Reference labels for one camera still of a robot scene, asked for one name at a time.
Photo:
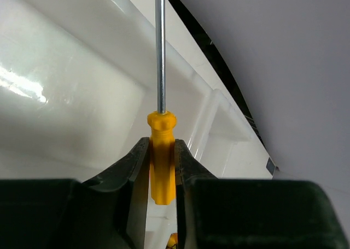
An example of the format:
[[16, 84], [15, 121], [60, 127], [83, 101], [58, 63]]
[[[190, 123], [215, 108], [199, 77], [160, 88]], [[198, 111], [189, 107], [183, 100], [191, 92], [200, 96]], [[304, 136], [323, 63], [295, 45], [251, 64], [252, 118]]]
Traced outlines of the yellow handle screwdriver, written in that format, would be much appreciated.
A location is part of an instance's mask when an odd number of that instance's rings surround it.
[[147, 117], [150, 142], [151, 197], [157, 205], [169, 205], [176, 197], [174, 174], [174, 136], [176, 117], [166, 110], [165, 0], [155, 0], [155, 44], [157, 70], [157, 111]]

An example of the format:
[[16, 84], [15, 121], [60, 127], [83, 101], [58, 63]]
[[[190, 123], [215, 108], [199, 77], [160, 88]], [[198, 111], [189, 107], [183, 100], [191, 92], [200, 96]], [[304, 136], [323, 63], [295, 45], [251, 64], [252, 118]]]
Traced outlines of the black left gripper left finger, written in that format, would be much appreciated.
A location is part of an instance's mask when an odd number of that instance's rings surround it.
[[120, 160], [83, 182], [85, 219], [97, 248], [143, 248], [149, 187], [149, 138], [142, 137]]

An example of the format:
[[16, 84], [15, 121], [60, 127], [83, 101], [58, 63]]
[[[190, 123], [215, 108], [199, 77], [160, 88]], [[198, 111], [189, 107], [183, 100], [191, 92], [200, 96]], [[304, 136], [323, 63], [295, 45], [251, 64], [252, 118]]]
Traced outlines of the yellow long nose pliers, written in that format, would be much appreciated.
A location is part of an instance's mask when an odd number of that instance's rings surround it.
[[178, 246], [178, 234], [172, 233], [167, 242], [166, 249], [177, 249]]

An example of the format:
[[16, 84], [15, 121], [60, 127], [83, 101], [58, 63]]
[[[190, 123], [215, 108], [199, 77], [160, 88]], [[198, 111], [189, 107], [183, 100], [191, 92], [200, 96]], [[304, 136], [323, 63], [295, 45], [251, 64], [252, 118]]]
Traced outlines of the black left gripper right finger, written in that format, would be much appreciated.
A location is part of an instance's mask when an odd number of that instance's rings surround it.
[[194, 184], [198, 179], [217, 179], [198, 162], [184, 140], [174, 144], [178, 248], [196, 248]]

